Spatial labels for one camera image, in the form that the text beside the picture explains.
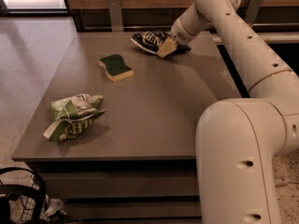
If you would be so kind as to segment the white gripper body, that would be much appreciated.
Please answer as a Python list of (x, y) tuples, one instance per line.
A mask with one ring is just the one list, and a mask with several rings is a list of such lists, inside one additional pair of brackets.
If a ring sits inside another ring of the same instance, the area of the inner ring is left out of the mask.
[(194, 18), (180, 16), (171, 27), (170, 35), (180, 45), (187, 45), (196, 38), (199, 30)]

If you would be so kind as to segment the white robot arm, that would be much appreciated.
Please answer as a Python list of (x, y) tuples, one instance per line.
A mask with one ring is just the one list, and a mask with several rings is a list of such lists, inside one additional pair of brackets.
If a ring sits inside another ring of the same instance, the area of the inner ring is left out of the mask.
[(195, 154), (203, 224), (280, 224), (272, 160), (298, 148), (298, 76), (236, 14), (235, 0), (193, 0), (159, 52), (216, 29), (249, 93), (199, 119)]

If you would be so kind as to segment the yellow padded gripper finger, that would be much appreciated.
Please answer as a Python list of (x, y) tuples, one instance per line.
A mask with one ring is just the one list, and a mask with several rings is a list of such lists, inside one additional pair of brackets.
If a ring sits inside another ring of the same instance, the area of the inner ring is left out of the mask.
[(167, 55), (171, 54), (174, 52), (178, 47), (178, 42), (173, 39), (172, 37), (168, 37), (163, 44), (159, 47), (157, 51), (157, 55), (160, 58), (164, 58)]

